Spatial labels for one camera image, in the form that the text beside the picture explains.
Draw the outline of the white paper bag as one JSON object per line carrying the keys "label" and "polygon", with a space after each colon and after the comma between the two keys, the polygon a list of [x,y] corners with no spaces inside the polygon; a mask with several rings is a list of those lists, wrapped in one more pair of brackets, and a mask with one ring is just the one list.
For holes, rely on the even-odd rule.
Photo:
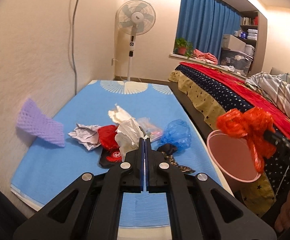
{"label": "white paper bag", "polygon": [[144,138],[144,134],[136,119],[119,105],[109,110],[108,116],[118,125],[115,141],[119,146],[122,161],[125,161],[128,152],[138,149],[139,140]]}

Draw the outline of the clear plastic packet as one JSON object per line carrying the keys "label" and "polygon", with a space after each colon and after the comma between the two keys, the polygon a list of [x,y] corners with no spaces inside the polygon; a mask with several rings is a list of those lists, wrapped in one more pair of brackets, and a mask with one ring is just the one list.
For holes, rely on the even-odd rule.
{"label": "clear plastic packet", "polygon": [[149,118],[142,117],[137,119],[139,127],[143,131],[144,135],[150,138],[152,142],[161,139],[163,136],[163,130],[154,125]]}

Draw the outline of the red shiny wrapper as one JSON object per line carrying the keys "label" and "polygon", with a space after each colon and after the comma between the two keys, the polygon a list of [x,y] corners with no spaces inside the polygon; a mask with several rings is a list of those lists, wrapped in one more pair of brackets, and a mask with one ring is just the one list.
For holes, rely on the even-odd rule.
{"label": "red shiny wrapper", "polygon": [[99,142],[101,146],[107,151],[114,151],[119,149],[119,145],[115,140],[117,134],[117,126],[108,125],[98,129]]}

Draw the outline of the red plastic bag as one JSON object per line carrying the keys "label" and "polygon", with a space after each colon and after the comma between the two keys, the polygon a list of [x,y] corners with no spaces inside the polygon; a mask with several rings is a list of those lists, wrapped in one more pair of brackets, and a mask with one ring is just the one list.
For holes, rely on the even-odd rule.
{"label": "red plastic bag", "polygon": [[269,159],[276,147],[264,138],[266,131],[274,132],[272,115],[260,107],[253,107],[242,113],[234,108],[220,115],[217,128],[232,138],[245,139],[255,170],[264,171],[264,160]]}

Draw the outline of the pink plastic trash bin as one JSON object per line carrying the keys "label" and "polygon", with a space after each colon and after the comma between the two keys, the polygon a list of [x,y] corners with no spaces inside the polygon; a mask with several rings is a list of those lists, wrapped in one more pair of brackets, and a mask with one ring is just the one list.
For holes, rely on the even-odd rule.
{"label": "pink plastic trash bin", "polygon": [[207,148],[213,161],[232,183],[253,183],[260,178],[261,173],[256,171],[244,139],[215,130],[207,137]]}

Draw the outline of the leopard print wrapper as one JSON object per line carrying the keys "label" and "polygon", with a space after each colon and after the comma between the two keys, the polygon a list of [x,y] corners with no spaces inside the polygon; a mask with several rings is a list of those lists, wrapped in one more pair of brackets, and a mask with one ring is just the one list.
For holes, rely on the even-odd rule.
{"label": "leopard print wrapper", "polygon": [[167,160],[171,165],[176,166],[181,172],[185,174],[192,174],[195,172],[192,168],[184,165],[180,165],[174,158],[173,155],[167,155],[166,153],[163,154],[165,160]]}

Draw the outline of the black red crab packet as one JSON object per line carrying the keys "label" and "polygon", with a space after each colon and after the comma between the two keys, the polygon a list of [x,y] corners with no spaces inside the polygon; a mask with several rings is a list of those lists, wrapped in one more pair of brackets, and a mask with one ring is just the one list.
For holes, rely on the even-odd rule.
{"label": "black red crab packet", "polygon": [[109,151],[102,149],[101,157],[99,159],[99,165],[102,168],[111,168],[122,162],[122,156],[120,150]]}

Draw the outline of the crumpled printed paper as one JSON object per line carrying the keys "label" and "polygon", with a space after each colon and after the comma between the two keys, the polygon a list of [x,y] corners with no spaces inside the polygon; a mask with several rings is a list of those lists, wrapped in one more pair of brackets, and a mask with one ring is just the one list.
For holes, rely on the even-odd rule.
{"label": "crumpled printed paper", "polygon": [[86,126],[76,124],[75,129],[69,132],[68,135],[83,145],[88,151],[91,151],[101,145],[97,133],[99,128],[100,126],[98,125]]}

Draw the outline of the striped grey duvet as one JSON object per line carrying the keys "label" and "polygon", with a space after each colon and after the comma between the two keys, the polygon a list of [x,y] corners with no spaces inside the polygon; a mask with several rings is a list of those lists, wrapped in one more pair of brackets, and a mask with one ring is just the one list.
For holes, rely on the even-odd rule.
{"label": "striped grey duvet", "polygon": [[290,118],[290,73],[271,75],[257,73],[244,84],[264,96]]}

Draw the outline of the bed with starry blanket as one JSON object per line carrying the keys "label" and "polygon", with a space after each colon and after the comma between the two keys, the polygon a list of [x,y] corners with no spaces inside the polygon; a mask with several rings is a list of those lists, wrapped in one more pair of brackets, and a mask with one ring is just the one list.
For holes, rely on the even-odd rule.
{"label": "bed with starry blanket", "polygon": [[[290,139],[290,119],[260,94],[247,88],[242,80],[199,64],[182,62],[170,73],[169,81],[177,83],[204,116],[204,122],[216,129],[216,119],[231,109],[244,113],[261,107],[272,114],[274,128]],[[243,203],[263,216],[290,189],[290,166],[277,154],[264,161],[260,178],[241,189]]]}

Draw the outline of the purple foam net sleeve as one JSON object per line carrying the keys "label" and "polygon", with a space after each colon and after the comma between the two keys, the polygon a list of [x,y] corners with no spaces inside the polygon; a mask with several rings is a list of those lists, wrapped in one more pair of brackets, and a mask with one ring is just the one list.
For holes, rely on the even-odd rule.
{"label": "purple foam net sleeve", "polygon": [[32,99],[22,106],[16,127],[58,147],[65,146],[64,126],[44,115]]}

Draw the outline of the potted green plant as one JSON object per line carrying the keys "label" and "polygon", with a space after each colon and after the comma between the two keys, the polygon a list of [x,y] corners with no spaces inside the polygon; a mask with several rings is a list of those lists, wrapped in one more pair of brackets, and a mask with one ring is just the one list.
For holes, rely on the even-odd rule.
{"label": "potted green plant", "polygon": [[188,42],[185,38],[176,38],[174,44],[174,53],[191,58],[193,57],[193,44]]}

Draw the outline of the white cardboard box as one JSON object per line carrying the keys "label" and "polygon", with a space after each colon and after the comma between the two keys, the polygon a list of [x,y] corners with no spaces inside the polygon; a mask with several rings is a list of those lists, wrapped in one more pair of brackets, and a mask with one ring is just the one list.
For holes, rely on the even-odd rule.
{"label": "white cardboard box", "polygon": [[241,51],[244,52],[245,49],[245,42],[241,41],[237,37],[224,34],[222,38],[222,46],[223,49],[229,49],[234,51]]}

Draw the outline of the wooden bookshelf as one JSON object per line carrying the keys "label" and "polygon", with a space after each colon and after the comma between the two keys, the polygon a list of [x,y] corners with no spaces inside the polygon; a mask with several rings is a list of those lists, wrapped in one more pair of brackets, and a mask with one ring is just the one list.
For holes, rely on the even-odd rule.
{"label": "wooden bookshelf", "polygon": [[247,76],[262,72],[267,44],[267,19],[258,10],[241,12],[239,39],[254,47]]}

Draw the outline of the white standing fan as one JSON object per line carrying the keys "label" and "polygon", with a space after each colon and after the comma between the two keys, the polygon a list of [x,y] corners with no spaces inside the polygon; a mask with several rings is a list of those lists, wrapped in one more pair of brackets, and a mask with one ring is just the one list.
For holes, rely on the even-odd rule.
{"label": "white standing fan", "polygon": [[130,81],[130,71],[133,64],[136,37],[146,34],[156,22],[156,12],[153,6],[143,0],[130,0],[122,4],[116,12],[116,25],[129,35],[129,55],[127,81]]}

